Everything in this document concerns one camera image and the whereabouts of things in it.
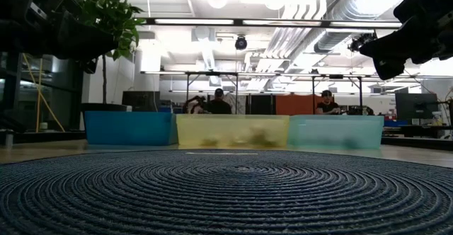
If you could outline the teal plastic bin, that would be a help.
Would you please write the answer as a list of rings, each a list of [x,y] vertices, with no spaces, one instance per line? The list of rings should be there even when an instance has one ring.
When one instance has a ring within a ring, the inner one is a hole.
[[[384,118],[366,115],[295,115],[287,143],[293,147],[378,149]]]

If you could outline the orange partition panel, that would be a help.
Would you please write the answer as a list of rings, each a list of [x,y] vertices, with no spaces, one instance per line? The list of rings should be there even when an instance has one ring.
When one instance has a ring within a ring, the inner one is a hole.
[[[280,95],[275,97],[278,115],[313,115],[322,97],[317,95]]]

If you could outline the green leafy plant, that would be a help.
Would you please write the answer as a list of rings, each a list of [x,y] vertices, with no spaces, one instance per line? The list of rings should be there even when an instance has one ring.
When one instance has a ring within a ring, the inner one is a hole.
[[[137,18],[143,10],[128,0],[75,0],[82,8],[81,22],[103,32],[110,33],[116,47],[110,47],[101,55],[103,70],[102,103],[107,103],[107,58],[114,61],[128,57],[139,45],[138,25],[146,21]]]

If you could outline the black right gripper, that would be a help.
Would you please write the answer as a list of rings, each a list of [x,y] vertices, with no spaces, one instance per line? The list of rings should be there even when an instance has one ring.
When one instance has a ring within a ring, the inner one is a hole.
[[[430,60],[423,44],[429,40],[426,5],[429,0],[403,0],[395,9],[395,17],[402,23],[399,30],[366,42],[360,47],[362,55],[371,57],[381,80],[392,79],[404,72],[406,59],[414,64]]]

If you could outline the person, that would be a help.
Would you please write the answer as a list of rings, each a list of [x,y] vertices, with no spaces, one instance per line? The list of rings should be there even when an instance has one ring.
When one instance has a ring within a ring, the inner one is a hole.
[[[204,107],[204,112],[209,114],[230,115],[231,106],[223,100],[224,91],[217,88],[214,92],[214,98],[208,101]]]
[[[340,106],[333,101],[333,94],[329,90],[321,93],[322,101],[316,105],[317,115],[339,115]]]

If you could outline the blue plastic bin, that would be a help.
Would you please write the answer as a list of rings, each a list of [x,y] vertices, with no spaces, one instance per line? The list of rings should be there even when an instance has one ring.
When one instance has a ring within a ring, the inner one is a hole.
[[[167,146],[178,142],[173,113],[87,111],[84,121],[89,144]]]

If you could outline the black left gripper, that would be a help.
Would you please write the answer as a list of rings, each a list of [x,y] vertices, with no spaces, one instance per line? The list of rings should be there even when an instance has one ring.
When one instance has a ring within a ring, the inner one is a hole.
[[[46,14],[38,15],[38,35],[44,52],[70,59],[93,59],[118,47],[111,33],[79,21],[81,6],[75,0],[33,0]]]

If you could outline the round dark blue woven mat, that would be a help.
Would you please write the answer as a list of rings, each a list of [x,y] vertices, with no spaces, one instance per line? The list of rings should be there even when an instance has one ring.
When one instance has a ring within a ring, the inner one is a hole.
[[[453,235],[453,169],[296,151],[0,165],[0,235]]]

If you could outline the black metal rig frame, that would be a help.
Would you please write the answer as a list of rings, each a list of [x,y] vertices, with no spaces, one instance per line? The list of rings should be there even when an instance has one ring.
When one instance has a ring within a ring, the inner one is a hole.
[[[231,81],[233,85],[236,87],[235,91],[235,114],[238,114],[238,99],[239,99],[239,73],[238,72],[232,72],[232,71],[186,71],[183,72],[187,76],[186,80],[186,90],[185,90],[185,98],[186,101],[189,99],[189,86],[193,81],[195,81],[200,75],[204,76],[226,76],[229,79],[229,76],[235,76],[236,80]],[[196,75],[193,81],[190,81],[190,76],[191,75]]]
[[[311,75],[311,91],[312,91],[312,101],[313,101],[313,114],[317,114],[318,110],[316,109],[316,104],[315,104],[315,88],[317,84],[315,83],[315,80],[317,77],[320,77],[321,80],[323,81],[324,79],[335,79],[335,80],[340,80],[340,79],[348,79],[354,86],[356,86],[359,89],[359,100],[360,100],[360,111],[363,112],[363,91],[362,91],[362,79],[363,76],[357,76],[357,75],[344,75],[344,74],[319,74]]]

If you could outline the yellow plastic bin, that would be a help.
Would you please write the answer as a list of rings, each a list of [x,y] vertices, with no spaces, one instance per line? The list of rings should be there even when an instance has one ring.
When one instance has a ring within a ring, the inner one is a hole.
[[[289,133],[288,115],[179,114],[176,124],[183,147],[284,148]]]

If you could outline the black computer monitor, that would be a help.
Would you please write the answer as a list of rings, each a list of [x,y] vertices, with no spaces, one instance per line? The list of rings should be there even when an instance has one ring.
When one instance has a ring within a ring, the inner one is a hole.
[[[396,115],[399,120],[431,119],[438,111],[433,93],[396,93]]]
[[[157,112],[160,93],[158,91],[124,91],[122,104],[132,107],[133,111]]]

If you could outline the black ceiling spotlight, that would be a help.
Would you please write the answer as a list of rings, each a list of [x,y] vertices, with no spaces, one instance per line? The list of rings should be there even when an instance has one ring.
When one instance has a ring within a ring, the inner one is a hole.
[[[348,45],[348,49],[351,52],[359,52],[361,46],[377,39],[376,32],[373,33],[361,33],[358,36],[352,38],[352,42]]]

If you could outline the long ceiling light bar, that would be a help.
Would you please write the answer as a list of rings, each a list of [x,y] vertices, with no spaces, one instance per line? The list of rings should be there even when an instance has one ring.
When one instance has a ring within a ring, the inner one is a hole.
[[[242,19],[242,18],[141,18],[143,25],[164,26],[233,26],[233,27],[275,27],[275,28],[341,28],[341,29],[399,29],[402,24],[393,21],[329,21],[329,20],[283,20],[283,19]]]

